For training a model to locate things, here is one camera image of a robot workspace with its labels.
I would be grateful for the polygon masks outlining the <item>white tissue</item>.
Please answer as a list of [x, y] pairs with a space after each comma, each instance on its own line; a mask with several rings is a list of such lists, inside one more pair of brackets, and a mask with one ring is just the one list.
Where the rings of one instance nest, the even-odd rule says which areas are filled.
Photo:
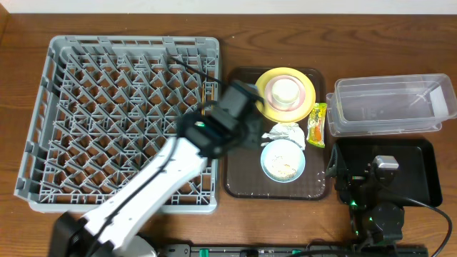
[[286, 139], [297, 144], [302, 151], [306, 147], [305, 133], [297, 123], [277, 123], [268, 133], [264, 133], [261, 138], [268, 139], [267, 142], [261, 143], [261, 146], [266, 146], [275, 140]]

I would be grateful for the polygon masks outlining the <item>green yellow snack wrapper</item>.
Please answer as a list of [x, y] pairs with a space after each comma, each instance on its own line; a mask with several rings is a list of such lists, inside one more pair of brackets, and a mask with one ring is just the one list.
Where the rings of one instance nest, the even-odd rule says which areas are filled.
[[324, 148], [326, 103], [315, 103], [308, 116], [308, 135], [306, 140], [313, 146]]

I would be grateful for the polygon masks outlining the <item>light blue bowl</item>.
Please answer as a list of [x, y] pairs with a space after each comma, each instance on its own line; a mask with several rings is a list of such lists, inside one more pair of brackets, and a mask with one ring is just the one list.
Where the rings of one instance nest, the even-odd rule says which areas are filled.
[[287, 139], [278, 139], [263, 148], [260, 163], [271, 180], [290, 183], [304, 172], [306, 159], [299, 145]]

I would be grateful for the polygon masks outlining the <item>leftover rice pile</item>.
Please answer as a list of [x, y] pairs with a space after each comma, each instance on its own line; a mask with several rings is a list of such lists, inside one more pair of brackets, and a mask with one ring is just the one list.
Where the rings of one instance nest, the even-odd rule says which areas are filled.
[[301, 170], [300, 148], [269, 146], [263, 153], [263, 166], [267, 174], [277, 181], [288, 181]]

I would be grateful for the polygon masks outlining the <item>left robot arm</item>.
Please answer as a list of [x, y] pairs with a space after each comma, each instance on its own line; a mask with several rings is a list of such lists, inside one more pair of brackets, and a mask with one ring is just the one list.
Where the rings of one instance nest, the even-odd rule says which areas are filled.
[[252, 84], [232, 81], [218, 101], [181, 116], [176, 135], [118, 193], [75, 219], [69, 212], [55, 222], [50, 256], [155, 256], [139, 230], [185, 183], [211, 160], [237, 146], [260, 144], [262, 118], [256, 105], [263, 93]]

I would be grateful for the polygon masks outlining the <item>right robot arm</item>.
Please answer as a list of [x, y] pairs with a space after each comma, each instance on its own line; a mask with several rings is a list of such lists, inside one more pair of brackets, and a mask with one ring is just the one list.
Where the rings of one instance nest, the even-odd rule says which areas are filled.
[[335, 179], [340, 201], [349, 208], [350, 224], [358, 237], [352, 250], [361, 253], [370, 247], [394, 248], [403, 238], [404, 209], [383, 200], [381, 190], [387, 187], [399, 171], [393, 156], [377, 155], [361, 173], [346, 165], [338, 144], [331, 149], [326, 176]]

